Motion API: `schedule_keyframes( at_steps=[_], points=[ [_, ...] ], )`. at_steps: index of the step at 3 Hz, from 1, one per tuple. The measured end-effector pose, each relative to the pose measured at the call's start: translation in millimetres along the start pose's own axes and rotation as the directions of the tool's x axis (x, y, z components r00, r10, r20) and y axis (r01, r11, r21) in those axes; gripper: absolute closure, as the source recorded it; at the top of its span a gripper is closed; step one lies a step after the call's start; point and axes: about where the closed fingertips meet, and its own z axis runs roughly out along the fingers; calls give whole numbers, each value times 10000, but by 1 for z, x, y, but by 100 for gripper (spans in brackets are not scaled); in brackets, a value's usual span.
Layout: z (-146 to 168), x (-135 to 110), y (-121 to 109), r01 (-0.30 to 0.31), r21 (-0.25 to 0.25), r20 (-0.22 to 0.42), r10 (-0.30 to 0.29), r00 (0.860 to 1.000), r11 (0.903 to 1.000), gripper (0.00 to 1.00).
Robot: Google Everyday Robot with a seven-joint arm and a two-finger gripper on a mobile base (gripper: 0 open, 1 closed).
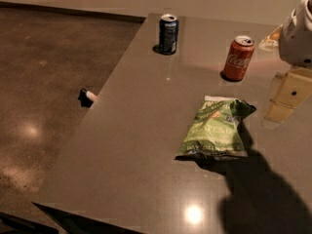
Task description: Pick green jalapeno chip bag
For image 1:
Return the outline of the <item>cream plastic gripper finger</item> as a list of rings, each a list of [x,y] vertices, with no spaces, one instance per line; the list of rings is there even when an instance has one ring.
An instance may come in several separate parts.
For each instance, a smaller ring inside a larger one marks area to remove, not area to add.
[[[286,73],[277,73],[272,80],[269,101],[262,126],[275,129],[312,95],[312,70],[292,66]]]

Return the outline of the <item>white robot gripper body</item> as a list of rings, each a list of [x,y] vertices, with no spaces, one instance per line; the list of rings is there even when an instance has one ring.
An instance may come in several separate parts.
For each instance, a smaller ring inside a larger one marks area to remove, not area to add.
[[[312,67],[312,0],[300,0],[284,21],[279,38],[281,60]]]

